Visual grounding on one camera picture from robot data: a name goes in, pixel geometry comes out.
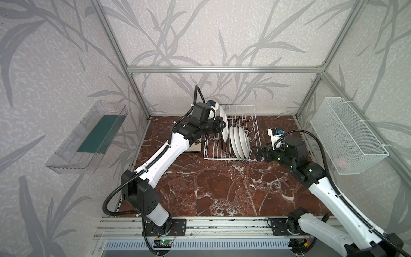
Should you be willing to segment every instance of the robotic arm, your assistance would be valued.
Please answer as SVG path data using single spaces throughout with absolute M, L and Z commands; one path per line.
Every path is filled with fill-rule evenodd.
M 122 174 L 122 185 L 117 187 L 103 204 L 103 212 L 106 215 L 137 213 L 143 221 L 152 223 L 152 230 L 156 234 L 163 235 L 170 232 L 172 215 L 161 206 L 159 196 L 154 191 L 155 186 L 175 159 L 196 140 L 203 135 L 220 133 L 227 126 L 222 117 L 215 115 L 218 109 L 217 103 L 214 101 L 205 103 L 204 100 L 195 103 L 197 91 L 199 89 L 196 86 L 192 108 L 183 117 L 187 117 L 192 111 L 188 122 L 183 122 L 182 118 L 175 123 L 168 141 L 146 163 L 134 172 L 126 170 Z M 292 132 L 304 132 L 314 137 L 325 160 L 320 141 L 304 130 L 274 136 L 269 131 L 272 136 L 272 146 L 253 146 L 252 151 L 256 159 L 265 162 L 276 161 L 287 168 L 298 182 L 327 206 L 348 234 L 318 220 L 303 208 L 288 214 L 286 224 L 288 231 L 292 234 L 309 233 L 342 256 L 391 257 L 399 256 L 399 253 L 410 256 L 402 250 L 403 243 L 397 235 L 386 234 L 340 192 L 332 181 L 326 162 L 323 169 L 319 164 L 308 161 L 305 143 L 298 137 L 286 137 Z M 136 208 L 135 211 L 111 212 L 107 209 L 108 202 L 120 191 L 123 199 Z M 146 243 L 149 249 L 158 255 L 158 252 L 154 252 L 149 246 L 147 240 Z

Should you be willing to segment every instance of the mesh basket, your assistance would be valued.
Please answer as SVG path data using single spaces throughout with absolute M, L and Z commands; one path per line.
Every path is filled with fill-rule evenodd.
M 388 156 L 343 98 L 325 98 L 311 124 L 340 175 L 360 174 Z

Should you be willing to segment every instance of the perforated panel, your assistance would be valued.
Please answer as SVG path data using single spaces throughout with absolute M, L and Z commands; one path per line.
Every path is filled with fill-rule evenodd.
M 286 238 L 239 238 L 239 239 L 176 239 L 176 250 L 223 250 L 223 249 L 290 249 Z M 146 250 L 143 239 L 108 240 L 104 250 Z

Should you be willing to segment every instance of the marble countertop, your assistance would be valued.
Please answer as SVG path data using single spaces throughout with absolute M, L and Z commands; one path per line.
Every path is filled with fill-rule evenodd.
M 136 167 L 168 139 L 178 117 L 152 118 Z M 297 129 L 292 116 L 258 116 L 261 144 L 271 142 L 268 128 Z M 329 210 L 277 163 L 205 160 L 203 152 L 179 156 L 157 187 L 161 204 L 177 216 L 284 216 L 303 207 L 314 215 Z M 120 211 L 133 209 L 123 201 Z

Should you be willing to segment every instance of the metal wire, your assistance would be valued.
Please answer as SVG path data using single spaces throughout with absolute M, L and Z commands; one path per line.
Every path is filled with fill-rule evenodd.
M 228 129 L 233 127 L 242 127 L 247 135 L 250 146 L 260 146 L 260 134 L 257 124 L 257 116 L 254 105 L 243 104 L 220 104 L 219 108 L 223 109 L 227 115 Z M 204 159 L 206 160 L 227 160 L 227 161 L 256 161 L 250 156 L 237 158 L 231 146 L 230 136 L 227 142 L 223 140 L 222 133 L 215 133 L 210 136 L 204 144 Z

